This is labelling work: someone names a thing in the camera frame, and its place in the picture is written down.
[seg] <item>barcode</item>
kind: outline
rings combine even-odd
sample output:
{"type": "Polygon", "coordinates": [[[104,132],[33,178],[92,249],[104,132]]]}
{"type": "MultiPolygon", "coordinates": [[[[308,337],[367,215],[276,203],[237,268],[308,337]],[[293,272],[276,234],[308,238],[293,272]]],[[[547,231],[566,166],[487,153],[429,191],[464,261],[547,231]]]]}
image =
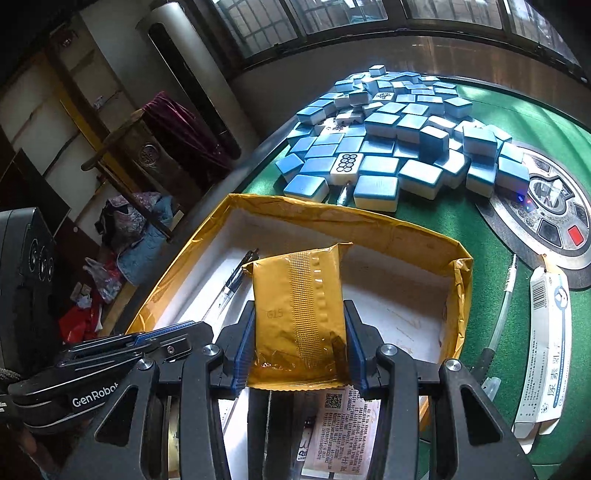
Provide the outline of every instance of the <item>barcode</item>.
{"type": "Polygon", "coordinates": [[[340,408],[343,403],[342,393],[327,393],[326,401],[324,402],[325,408],[340,408]]]}
{"type": "Polygon", "coordinates": [[[546,282],[541,281],[531,289],[531,304],[534,310],[542,309],[546,306],[546,282]]]}

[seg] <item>plastic bag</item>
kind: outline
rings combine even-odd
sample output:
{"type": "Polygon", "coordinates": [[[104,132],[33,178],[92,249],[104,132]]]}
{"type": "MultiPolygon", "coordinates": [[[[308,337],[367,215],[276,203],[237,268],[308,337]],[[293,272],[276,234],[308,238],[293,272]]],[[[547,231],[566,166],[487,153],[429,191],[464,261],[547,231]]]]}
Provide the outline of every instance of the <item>plastic bag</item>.
{"type": "Polygon", "coordinates": [[[88,266],[85,265],[82,268],[92,276],[96,288],[105,303],[111,303],[121,290],[120,273],[118,271],[108,271],[102,263],[92,258],[86,257],[85,260],[88,266]]]}

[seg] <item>red button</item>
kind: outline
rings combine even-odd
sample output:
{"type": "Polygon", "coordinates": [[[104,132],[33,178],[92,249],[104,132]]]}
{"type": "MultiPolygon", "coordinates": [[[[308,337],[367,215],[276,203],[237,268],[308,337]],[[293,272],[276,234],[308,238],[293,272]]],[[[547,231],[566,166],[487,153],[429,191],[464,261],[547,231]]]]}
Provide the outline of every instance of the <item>red button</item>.
{"type": "Polygon", "coordinates": [[[571,228],[569,228],[569,235],[577,247],[583,243],[583,235],[576,225],[573,225],[571,228]]]}

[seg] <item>green felt table surface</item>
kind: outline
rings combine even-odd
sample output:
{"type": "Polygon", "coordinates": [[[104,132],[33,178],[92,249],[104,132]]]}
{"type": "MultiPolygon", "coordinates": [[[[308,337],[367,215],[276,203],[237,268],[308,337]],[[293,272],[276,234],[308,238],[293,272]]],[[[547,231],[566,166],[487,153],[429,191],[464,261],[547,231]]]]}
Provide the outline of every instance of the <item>green felt table surface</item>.
{"type": "MultiPolygon", "coordinates": [[[[545,151],[562,162],[591,192],[591,134],[546,108],[484,87],[458,86],[463,98],[474,103],[473,117],[495,124],[545,151]]],[[[285,156],[279,153],[257,175],[244,193],[281,195],[284,179],[274,163],[285,156]]],[[[335,203],[337,191],[331,191],[329,203],[335,203]]],[[[473,365],[487,346],[499,313],[506,270],[511,252],[489,229],[480,216],[474,197],[460,187],[442,190],[434,201],[401,192],[398,210],[392,214],[459,240],[474,258],[472,309],[461,360],[473,365]]],[[[489,371],[502,379],[495,405],[508,424],[512,424],[525,380],[530,338],[531,269],[519,262],[513,301],[499,348],[489,371]]],[[[547,478],[574,448],[589,428],[587,406],[591,403],[591,290],[571,293],[573,349],[566,403],[562,418],[550,435],[538,436],[528,455],[540,478],[547,478]]],[[[426,470],[428,447],[421,442],[421,468],[426,470]]]]}

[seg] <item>window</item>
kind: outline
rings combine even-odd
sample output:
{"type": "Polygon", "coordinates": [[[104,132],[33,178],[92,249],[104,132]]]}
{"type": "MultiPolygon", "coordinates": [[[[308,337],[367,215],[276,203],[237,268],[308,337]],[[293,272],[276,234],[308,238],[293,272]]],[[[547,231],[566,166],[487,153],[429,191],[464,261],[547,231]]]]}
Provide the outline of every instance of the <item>window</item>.
{"type": "Polygon", "coordinates": [[[293,0],[306,33],[388,18],[382,0],[293,0]]]}
{"type": "Polygon", "coordinates": [[[502,28],[495,0],[407,0],[411,18],[456,20],[502,28]]]}
{"type": "MultiPolygon", "coordinates": [[[[212,0],[245,57],[296,38],[290,0],[212,0]]],[[[306,33],[388,18],[382,0],[291,0],[306,33]]]]}
{"type": "Polygon", "coordinates": [[[529,38],[579,64],[554,27],[525,0],[505,0],[505,6],[513,33],[529,38]]]}
{"type": "Polygon", "coordinates": [[[296,37],[278,0],[212,0],[245,57],[296,37]]]}

